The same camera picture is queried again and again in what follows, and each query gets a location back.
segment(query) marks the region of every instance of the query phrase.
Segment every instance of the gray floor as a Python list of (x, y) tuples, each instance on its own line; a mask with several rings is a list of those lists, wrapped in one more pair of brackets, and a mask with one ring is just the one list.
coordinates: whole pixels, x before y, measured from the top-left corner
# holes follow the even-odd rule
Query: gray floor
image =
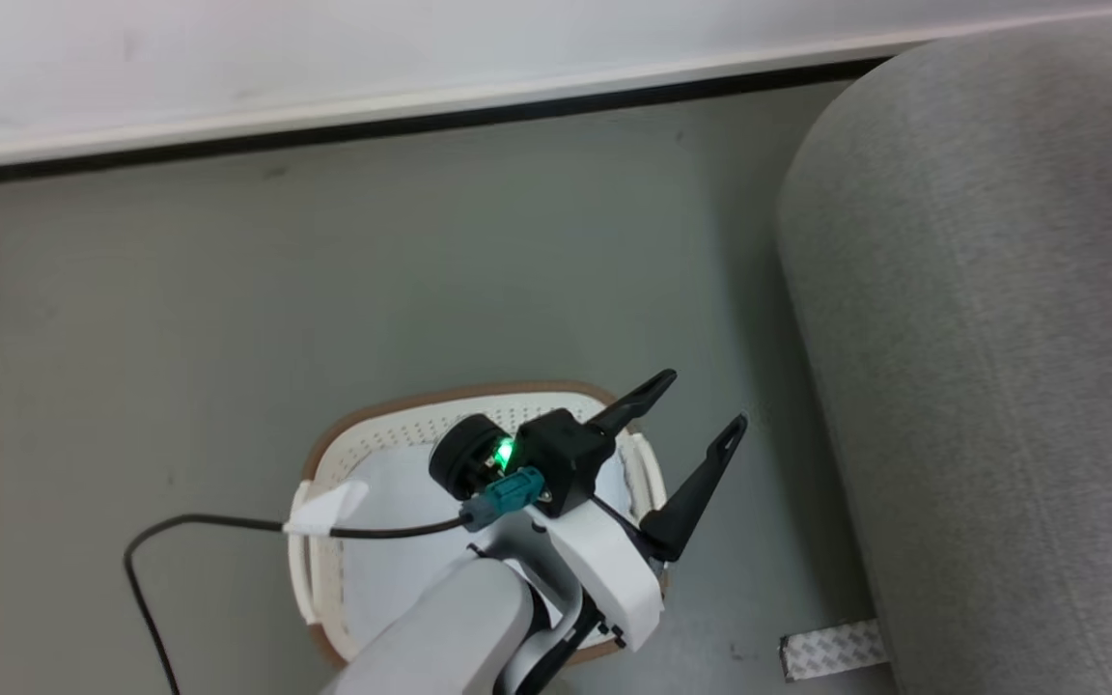
[[(178, 512), (281, 518), (349, 410), (667, 366), (645, 428), (672, 486), (733, 414), (755, 427), (657, 636), (566, 692), (893, 692), (776, 658), (871, 613), (772, 237), (842, 88), (0, 186), (0, 692), (163, 692), (122, 546)], [(189, 695), (331, 676), (278, 537), (176, 532), (141, 565)]]

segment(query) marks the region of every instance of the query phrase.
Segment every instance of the black baseboard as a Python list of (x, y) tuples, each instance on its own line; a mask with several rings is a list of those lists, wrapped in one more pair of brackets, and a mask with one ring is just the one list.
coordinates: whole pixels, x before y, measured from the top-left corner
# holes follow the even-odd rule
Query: black baseboard
[(449, 128), (473, 128), (481, 127), (481, 125), (550, 119), (553, 116), (593, 113), (593, 111), (626, 109), (631, 106), (668, 105), (672, 101), (727, 97), (729, 93), (838, 82), (838, 80), (860, 78), (887, 59), (867, 58), (861, 59), (861, 61), (825, 62), (821, 66), (721, 77), (698, 80), (697, 82), (631, 89), (631, 91), (593, 93), (588, 97), (535, 101), (529, 105), (496, 106), (490, 107), (490, 109), (456, 111), (455, 113), (411, 116), (411, 118), (405, 119), (335, 125), (335, 127), (308, 128), (308, 130), (269, 132), (264, 133), (264, 136), (229, 137), (224, 138), (224, 140), (166, 145), (145, 150), (123, 150), (123, 152), (107, 152), (106, 155), (3, 165), (0, 166), (0, 183), (27, 178), (71, 175), (72, 172), (102, 171), (118, 167), (173, 162), (180, 159), (261, 152), (262, 150), (280, 150), (286, 149), (286, 147), (305, 145), (349, 142), (374, 137), (414, 136), (414, 133), (449, 130)]

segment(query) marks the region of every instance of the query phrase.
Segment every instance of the cable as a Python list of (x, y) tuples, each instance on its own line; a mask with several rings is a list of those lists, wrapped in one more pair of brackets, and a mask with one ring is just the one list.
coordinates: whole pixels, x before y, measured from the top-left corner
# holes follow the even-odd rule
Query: cable
[[(467, 523), (467, 517), (445, 520), (445, 523), (430, 523), (428, 525), (414, 525), (409, 528), (331, 528), (328, 536), (335, 538), (363, 538), (363, 539), (389, 539), (389, 538), (413, 538), (415, 536), (427, 536), (431, 533), (440, 533), (459, 527)], [(163, 530), (169, 530), (177, 525), (189, 523), (202, 523), (208, 525), (228, 525), (231, 528), (247, 528), (251, 530), (266, 530), (270, 533), (284, 533), (282, 523), (272, 520), (248, 519), (244, 517), (224, 517), (220, 515), (179, 515), (168, 518), (162, 523), (155, 523), (149, 528), (140, 532), (138, 536), (128, 543), (128, 549), (122, 552), (122, 568), (128, 573), (128, 584), (131, 584), (131, 595), (136, 597), (136, 607), (140, 608), (140, 615), (145, 618), (145, 625), (149, 627), (149, 636), (153, 638), (153, 647), (157, 647), (157, 658), (162, 663), (166, 672), (166, 682), (169, 684), (171, 695), (181, 695), (178, 691), (178, 682), (173, 678), (173, 667), (169, 663), (169, 655), (166, 653), (166, 644), (157, 629), (153, 620), (153, 613), (149, 610), (149, 603), (145, 602), (145, 594), (140, 590), (140, 580), (136, 577), (136, 564), (132, 562), (136, 550), (140, 548), (145, 540), (158, 535)]]

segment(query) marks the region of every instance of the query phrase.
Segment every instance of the white wall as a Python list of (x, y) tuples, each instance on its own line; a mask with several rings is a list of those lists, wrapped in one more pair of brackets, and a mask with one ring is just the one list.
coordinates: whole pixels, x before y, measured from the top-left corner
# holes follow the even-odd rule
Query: white wall
[(1112, 0), (0, 0), (0, 163), (877, 54)]

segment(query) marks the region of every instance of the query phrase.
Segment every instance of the green led light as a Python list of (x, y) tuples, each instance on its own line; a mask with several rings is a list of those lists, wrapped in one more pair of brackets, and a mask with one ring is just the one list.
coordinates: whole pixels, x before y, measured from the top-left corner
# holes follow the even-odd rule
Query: green led light
[(508, 466), (508, 457), (513, 455), (513, 438), (506, 436), (502, 439), (499, 444), (495, 445), (495, 454), (492, 457), (495, 458), (495, 463), (498, 464), (500, 469)]

